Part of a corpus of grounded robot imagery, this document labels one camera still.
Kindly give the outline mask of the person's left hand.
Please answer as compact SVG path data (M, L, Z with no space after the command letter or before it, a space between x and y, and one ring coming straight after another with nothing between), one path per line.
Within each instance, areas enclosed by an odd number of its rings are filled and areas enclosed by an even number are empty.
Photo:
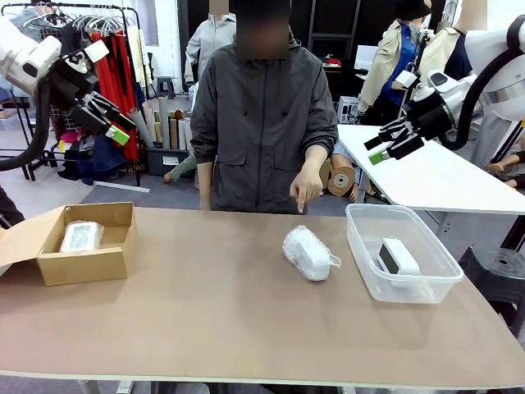
M307 205L322 193L319 171L303 168L290 185L290 197L295 201L299 213L306 213Z

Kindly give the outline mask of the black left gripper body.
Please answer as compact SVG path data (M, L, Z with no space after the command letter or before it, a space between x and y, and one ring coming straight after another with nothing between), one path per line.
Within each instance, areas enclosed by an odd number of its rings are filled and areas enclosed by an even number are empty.
M93 135L106 134L119 114L118 106L98 92L77 99L71 109L71 118Z

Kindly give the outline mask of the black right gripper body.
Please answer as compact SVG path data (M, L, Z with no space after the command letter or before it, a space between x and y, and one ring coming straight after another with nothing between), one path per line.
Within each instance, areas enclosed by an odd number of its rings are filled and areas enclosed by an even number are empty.
M400 160L424 146L452 127L449 113L441 97L410 100L403 106L404 115L390 124L399 134L389 144L389 157Z

